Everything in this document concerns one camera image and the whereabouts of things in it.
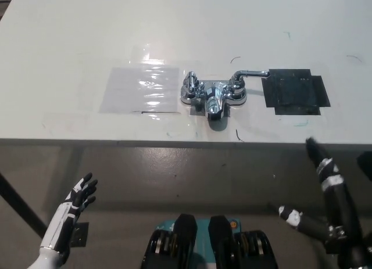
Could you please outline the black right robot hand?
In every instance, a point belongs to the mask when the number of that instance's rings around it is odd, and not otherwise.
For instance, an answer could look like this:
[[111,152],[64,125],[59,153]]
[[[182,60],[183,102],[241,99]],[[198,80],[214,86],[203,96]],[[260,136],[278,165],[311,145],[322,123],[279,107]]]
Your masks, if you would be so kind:
[[293,229],[320,241],[327,253],[336,254],[342,249],[363,245],[354,201],[334,159],[312,137],[306,140],[306,151],[324,196],[327,222],[285,205],[278,207],[279,216]]

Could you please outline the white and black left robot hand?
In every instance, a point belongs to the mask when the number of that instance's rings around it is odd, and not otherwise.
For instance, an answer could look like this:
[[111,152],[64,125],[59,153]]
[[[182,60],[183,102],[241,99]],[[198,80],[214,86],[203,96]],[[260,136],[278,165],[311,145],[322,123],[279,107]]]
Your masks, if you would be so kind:
[[64,201],[58,206],[46,233],[41,247],[64,253],[70,247],[73,231],[81,213],[95,201],[93,195],[98,181],[88,173],[71,189]]

